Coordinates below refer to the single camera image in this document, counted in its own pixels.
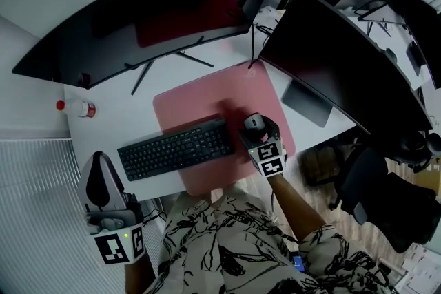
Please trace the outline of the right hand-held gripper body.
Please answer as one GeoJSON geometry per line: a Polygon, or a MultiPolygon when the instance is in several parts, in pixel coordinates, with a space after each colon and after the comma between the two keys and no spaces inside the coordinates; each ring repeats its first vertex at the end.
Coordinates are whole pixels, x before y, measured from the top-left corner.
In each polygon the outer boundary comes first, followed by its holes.
{"type": "Polygon", "coordinates": [[[248,153],[259,174],[265,178],[283,174],[286,169],[287,151],[281,140],[261,143],[248,149],[248,153]]]}

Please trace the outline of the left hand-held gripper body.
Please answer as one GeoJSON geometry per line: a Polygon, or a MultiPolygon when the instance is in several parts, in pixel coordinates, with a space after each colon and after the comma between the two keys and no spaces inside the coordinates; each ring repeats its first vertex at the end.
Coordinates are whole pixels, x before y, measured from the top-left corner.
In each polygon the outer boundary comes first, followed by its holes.
{"type": "Polygon", "coordinates": [[[130,194],[124,210],[85,214],[89,232],[86,242],[101,264],[133,264],[145,253],[143,220],[141,205],[130,194]]]}

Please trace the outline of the dark grey mouse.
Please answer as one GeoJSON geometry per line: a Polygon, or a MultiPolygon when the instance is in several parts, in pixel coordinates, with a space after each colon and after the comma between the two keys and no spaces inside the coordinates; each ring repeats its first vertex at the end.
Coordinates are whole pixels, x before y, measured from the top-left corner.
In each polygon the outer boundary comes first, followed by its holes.
{"type": "Polygon", "coordinates": [[[243,123],[246,137],[253,143],[262,140],[266,135],[266,126],[263,117],[259,113],[248,116],[243,123]]]}

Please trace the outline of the black keyboard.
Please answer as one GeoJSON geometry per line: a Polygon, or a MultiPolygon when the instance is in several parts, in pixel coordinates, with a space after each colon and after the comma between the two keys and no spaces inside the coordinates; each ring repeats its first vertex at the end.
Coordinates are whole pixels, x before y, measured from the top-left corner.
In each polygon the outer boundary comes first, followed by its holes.
{"type": "Polygon", "coordinates": [[[233,152],[224,118],[207,120],[118,149],[130,182],[199,165],[233,152]]]}

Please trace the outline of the person's left forearm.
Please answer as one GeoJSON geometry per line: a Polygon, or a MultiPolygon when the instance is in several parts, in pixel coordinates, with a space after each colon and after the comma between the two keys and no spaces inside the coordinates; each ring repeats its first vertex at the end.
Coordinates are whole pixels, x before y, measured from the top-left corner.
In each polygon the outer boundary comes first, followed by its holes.
{"type": "Polygon", "coordinates": [[[137,262],[126,264],[124,269],[126,294],[144,294],[156,279],[147,253],[144,253],[137,262]]]}

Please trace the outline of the person's right forearm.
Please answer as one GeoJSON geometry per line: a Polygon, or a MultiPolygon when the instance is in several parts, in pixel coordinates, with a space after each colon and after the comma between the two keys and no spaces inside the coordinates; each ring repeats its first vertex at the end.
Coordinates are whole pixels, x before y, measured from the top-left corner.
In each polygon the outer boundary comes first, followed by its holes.
{"type": "Polygon", "coordinates": [[[292,187],[282,174],[267,178],[272,191],[297,240],[304,240],[326,222],[292,187]]]}

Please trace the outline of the striped frosted glass partition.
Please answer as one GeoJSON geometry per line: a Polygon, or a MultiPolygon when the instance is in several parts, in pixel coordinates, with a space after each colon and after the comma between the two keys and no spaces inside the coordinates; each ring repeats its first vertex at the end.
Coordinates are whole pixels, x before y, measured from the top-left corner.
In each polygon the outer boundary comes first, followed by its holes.
{"type": "Polygon", "coordinates": [[[68,138],[0,139],[0,294],[125,294],[87,245],[68,138]]]}

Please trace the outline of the pink desk mat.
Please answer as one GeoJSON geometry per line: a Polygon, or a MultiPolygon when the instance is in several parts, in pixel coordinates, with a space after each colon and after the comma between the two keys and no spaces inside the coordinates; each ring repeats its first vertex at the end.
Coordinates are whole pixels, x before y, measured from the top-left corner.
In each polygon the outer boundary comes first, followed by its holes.
{"type": "Polygon", "coordinates": [[[265,69],[258,62],[247,63],[191,81],[153,100],[154,111],[163,132],[174,132],[217,117],[226,120],[234,154],[154,178],[152,189],[158,196],[180,191],[192,195],[207,193],[256,173],[238,129],[252,113],[272,119],[280,128],[289,156],[296,146],[280,99],[265,69]]]}

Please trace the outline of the white bottle with red cap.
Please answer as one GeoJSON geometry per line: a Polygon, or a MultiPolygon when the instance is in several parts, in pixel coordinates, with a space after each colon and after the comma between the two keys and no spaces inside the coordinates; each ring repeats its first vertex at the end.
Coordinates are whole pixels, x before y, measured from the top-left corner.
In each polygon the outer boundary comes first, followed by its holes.
{"type": "Polygon", "coordinates": [[[79,118],[93,118],[96,115],[96,106],[81,99],[58,100],[56,109],[68,116],[79,118]]]}

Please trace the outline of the person's patterned shirt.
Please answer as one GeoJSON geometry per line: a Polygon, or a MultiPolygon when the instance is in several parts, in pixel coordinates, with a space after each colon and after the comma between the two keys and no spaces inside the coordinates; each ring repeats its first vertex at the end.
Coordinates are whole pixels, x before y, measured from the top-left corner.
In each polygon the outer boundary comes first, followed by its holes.
{"type": "Polygon", "coordinates": [[[299,253],[303,271],[258,198],[200,200],[171,214],[145,294],[392,294],[375,262],[330,224],[306,236],[299,253]]]}

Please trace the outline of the black office chair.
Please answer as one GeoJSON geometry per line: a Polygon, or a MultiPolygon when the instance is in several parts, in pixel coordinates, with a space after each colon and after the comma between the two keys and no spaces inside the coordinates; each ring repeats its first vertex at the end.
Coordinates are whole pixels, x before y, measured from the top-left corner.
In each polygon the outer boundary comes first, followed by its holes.
{"type": "Polygon", "coordinates": [[[393,142],[388,158],[404,163],[416,174],[426,169],[434,156],[441,155],[441,136],[416,132],[393,142]]]}
{"type": "Polygon", "coordinates": [[[390,172],[385,158],[370,147],[357,147],[331,178],[337,193],[329,205],[373,224],[396,253],[429,242],[441,221],[435,191],[414,185],[390,172]]]}

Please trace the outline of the cardboard box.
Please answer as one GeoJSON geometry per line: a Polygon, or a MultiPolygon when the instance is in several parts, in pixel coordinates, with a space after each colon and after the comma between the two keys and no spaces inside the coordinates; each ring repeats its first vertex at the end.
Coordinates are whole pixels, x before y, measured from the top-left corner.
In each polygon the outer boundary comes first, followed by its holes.
{"type": "Polygon", "coordinates": [[[436,156],[426,169],[415,175],[415,184],[441,193],[441,156],[436,156]]]}

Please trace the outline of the black monitor with V stand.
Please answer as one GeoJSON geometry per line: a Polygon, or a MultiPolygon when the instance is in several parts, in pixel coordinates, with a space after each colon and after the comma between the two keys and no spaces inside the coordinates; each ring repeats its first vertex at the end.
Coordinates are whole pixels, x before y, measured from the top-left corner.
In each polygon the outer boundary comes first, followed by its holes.
{"type": "Polygon", "coordinates": [[[149,61],[245,34],[264,0],[96,0],[45,35],[13,73],[90,89],[149,61]]]}
{"type": "Polygon", "coordinates": [[[403,25],[415,39],[441,38],[441,19],[423,0],[390,0],[360,15],[358,20],[403,25]]]}

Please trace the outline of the white printed box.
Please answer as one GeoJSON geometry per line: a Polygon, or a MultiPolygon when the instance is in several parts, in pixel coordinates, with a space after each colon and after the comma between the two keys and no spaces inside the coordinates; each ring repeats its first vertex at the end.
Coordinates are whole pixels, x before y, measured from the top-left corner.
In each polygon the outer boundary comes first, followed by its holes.
{"type": "Polygon", "coordinates": [[[405,274],[395,285],[399,294],[435,294],[441,287],[441,255],[413,244],[405,255],[405,274]]]}

